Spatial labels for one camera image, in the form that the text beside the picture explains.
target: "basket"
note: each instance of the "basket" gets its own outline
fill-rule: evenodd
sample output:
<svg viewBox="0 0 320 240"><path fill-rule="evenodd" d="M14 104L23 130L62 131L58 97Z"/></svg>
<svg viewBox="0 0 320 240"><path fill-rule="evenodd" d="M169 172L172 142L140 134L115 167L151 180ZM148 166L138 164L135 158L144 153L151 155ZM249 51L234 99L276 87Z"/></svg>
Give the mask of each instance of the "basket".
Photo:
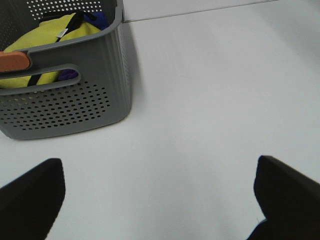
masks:
<svg viewBox="0 0 320 240"><path fill-rule="evenodd" d="M79 76L60 82L0 89L0 129L19 140L62 136L116 123L131 109L122 0L1 0L0 51L38 26L45 12L103 11L110 26L98 33L19 51L30 66L0 79L64 69Z"/></svg>

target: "white floor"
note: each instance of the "white floor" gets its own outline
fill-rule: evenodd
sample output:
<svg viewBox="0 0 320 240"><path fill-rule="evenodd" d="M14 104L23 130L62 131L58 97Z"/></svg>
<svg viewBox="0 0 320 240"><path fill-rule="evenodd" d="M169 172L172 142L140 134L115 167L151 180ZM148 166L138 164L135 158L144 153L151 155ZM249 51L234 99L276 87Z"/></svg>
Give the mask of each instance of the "white floor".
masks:
<svg viewBox="0 0 320 240"><path fill-rule="evenodd" d="M67 194L47 239L245 240L264 219L260 155L320 182L318 1L123 27L134 82L125 120L41 140L0 135L1 186L63 161Z"/></svg>

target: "blue fabric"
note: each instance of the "blue fabric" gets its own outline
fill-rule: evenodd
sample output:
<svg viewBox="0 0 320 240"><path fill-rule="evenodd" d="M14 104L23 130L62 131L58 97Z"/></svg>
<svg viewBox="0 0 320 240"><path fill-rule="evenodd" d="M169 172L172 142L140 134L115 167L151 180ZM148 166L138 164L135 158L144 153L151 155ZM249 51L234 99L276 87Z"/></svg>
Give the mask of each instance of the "blue fabric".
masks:
<svg viewBox="0 0 320 240"><path fill-rule="evenodd" d="M103 11L91 12L92 15L96 16L97 19L95 21L91 20L88 16L84 15L84 20L87 23L92 24L97 29L101 31L109 27L109 23L107 22L106 16Z"/></svg>

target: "orange object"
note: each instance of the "orange object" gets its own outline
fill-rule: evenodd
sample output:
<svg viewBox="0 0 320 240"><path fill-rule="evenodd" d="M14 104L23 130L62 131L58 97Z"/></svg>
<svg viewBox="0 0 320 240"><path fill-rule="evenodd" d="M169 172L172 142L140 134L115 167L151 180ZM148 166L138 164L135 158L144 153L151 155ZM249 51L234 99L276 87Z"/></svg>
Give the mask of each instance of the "orange object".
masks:
<svg viewBox="0 0 320 240"><path fill-rule="evenodd" d="M27 69L30 66L28 56L21 51L0 51L0 72Z"/></svg>

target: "yellow fabric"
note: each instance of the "yellow fabric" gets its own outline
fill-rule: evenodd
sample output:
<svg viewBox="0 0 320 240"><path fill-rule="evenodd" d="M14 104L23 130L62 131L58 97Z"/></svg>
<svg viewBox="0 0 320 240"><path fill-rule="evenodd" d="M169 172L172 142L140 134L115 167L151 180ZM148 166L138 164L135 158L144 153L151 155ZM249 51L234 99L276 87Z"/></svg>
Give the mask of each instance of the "yellow fabric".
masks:
<svg viewBox="0 0 320 240"><path fill-rule="evenodd" d="M41 22L39 24L39 27L20 37L17 41L8 46L4 50L4 52L8 53L19 49L26 49L35 46L55 43L58 39L57 35L66 28L74 15L75 13L62 16L58 19ZM84 21L78 29L64 35L61 38L60 42L83 37L90 34L95 34L98 32L100 32L100 29ZM55 71L42 74L37 82L37 85L53 83L59 76L59 73L59 71ZM30 78L31 76L0 79L0 89L26 87L28 86Z"/></svg>

